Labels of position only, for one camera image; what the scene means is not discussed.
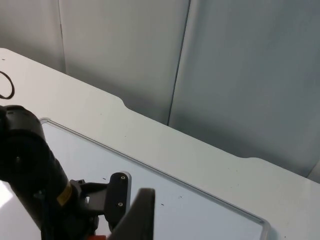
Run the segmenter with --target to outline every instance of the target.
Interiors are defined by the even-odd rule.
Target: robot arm
[[[112,231],[108,240],[153,239],[155,191],[140,189],[126,213],[129,175],[114,173],[108,184],[69,180],[40,121],[22,106],[0,106],[0,180],[10,184],[42,240],[87,240],[99,215]]]

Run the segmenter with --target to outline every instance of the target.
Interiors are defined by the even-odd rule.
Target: white desk
[[[0,100],[0,105],[23,105],[38,118],[50,118],[262,217],[271,224],[272,240],[320,239],[319,184],[258,158],[228,154],[127,109],[116,96],[6,49],[0,49],[0,71],[16,88],[13,99]]]

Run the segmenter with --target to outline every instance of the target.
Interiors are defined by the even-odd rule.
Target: yellow label
[[[72,187],[70,182],[68,181],[67,185],[65,186],[65,189],[62,191],[62,193],[56,198],[58,203],[63,206],[66,204],[66,202],[70,199],[72,193]]]

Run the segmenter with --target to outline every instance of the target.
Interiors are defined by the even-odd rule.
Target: table surface
[[[22,105],[40,119],[266,219],[269,239],[319,239],[318,183],[259,158],[231,155],[129,110],[114,95],[3,48],[0,71],[15,85],[15,96],[0,99],[0,105]],[[0,76],[0,94],[8,91]]]

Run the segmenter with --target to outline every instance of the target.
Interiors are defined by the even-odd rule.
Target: gray wall
[[[64,72],[58,1],[1,0],[0,47]]]
[[[188,0],[60,1],[67,74],[167,124]]]
[[[307,176],[320,155],[319,12],[318,0],[191,4],[169,125]]]
[[[227,152],[307,176],[320,155],[320,2],[189,3],[2,0],[0,47]]]

